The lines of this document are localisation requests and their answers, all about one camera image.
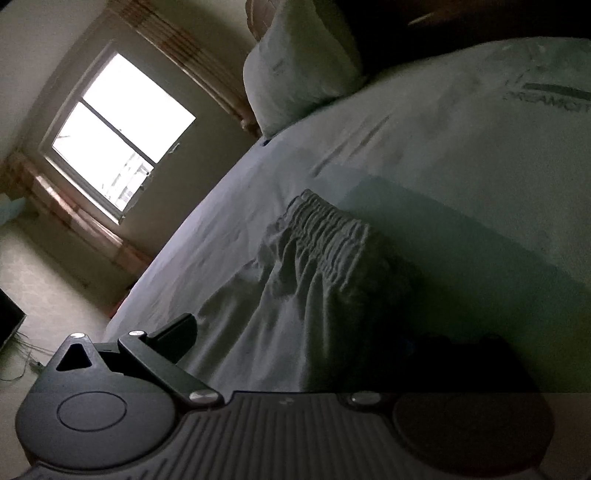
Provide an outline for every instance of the curtain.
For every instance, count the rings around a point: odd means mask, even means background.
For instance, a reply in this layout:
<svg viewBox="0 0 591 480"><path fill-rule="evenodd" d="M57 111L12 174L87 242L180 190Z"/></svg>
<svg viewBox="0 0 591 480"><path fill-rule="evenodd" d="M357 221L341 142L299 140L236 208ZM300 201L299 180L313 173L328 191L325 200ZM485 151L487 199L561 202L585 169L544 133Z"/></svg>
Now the curtain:
<svg viewBox="0 0 591 480"><path fill-rule="evenodd" d="M40 212L50 215L67 229L72 230L87 244L138 277L152 262L152 258L115 235L86 213L74 200L59 190L40 173L35 164L17 151L4 165L6 193L11 197L25 197Z"/></svg>
<svg viewBox="0 0 591 480"><path fill-rule="evenodd" d="M260 137L241 79L236 79L187 31L164 18L147 0L109 0L107 8L189 75L226 112L238 119L245 131Z"/></svg>

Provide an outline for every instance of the bright window glass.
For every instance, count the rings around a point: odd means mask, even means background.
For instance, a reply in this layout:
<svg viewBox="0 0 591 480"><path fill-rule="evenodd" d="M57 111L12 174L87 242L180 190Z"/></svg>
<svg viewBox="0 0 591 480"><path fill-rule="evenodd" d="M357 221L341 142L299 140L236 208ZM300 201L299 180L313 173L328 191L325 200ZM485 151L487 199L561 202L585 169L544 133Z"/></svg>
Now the bright window glass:
<svg viewBox="0 0 591 480"><path fill-rule="evenodd" d="M61 157L107 200L123 211L152 165L88 108L78 103L53 142Z"/></svg>
<svg viewBox="0 0 591 480"><path fill-rule="evenodd" d="M154 162L195 120L120 54L102 70L84 100Z"/></svg>
<svg viewBox="0 0 591 480"><path fill-rule="evenodd" d="M53 148L122 212L153 165L194 120L168 93L116 54L76 104Z"/></svg>

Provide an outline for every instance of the white bed sheet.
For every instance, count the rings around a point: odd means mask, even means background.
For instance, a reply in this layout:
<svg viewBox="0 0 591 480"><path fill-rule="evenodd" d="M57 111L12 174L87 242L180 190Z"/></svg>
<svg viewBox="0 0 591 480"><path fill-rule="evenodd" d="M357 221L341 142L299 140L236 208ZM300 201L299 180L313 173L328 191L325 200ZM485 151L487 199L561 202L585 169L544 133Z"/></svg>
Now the white bed sheet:
<svg viewBox="0 0 591 480"><path fill-rule="evenodd" d="M591 391L585 92L586 40L494 42L385 72L254 145L174 234L104 340L196 314L309 188L375 225L423 273L406 315L417 333L499 333L544 390ZM205 354L223 358L228 346L198 320L180 365L207 383Z"/></svg>

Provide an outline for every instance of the pillow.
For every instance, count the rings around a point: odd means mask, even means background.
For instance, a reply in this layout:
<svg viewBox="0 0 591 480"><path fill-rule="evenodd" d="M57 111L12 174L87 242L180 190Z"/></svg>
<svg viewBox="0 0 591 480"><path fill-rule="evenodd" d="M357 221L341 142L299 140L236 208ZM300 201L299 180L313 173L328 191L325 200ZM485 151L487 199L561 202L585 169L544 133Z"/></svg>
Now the pillow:
<svg viewBox="0 0 591 480"><path fill-rule="evenodd" d="M243 76L265 138L364 81L355 39L332 0L284 0Z"/></svg>

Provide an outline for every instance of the window frame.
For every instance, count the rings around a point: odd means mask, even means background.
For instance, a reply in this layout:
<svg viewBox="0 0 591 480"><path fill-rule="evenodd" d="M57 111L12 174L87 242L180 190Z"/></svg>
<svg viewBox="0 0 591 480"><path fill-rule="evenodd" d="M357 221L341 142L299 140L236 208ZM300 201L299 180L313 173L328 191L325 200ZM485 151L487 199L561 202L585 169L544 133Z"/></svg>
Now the window frame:
<svg viewBox="0 0 591 480"><path fill-rule="evenodd" d="M135 202L139 199L139 196L145 190L150 178L154 175L154 172L160 162L154 162L149 156L147 156L139 147L137 147L131 140L127 139L121 132L119 132L105 117L96 111L91 105L84 100L84 95L90 85L96 80L96 78L102 73L104 68L109 62L116 56L121 55L126 60L130 61L124 53L122 48L118 48L117 42L112 40L103 48L100 54L94 59L92 64L86 70L84 75L77 82L74 89L67 96L65 101L62 103L57 115L54 117L50 124L49 129L43 136L41 143L39 144L39 152L45 157L45 159L56 168L74 187L77 188L84 196L86 196L92 203L98 206L104 213L119 223L124 217L127 211L133 207ZM123 210L117 208L111 201L109 201L101 192L94 188L80 173L76 171L53 147L53 142L61 131L62 127L68 120L69 116L73 112L74 108L78 103L82 103L87 107L94 115L96 115L100 121L102 121L112 132L114 132L127 146L135 151L143 160L148 162L152 166L152 172L146 176L146 180L140 185L138 190L133 194Z"/></svg>

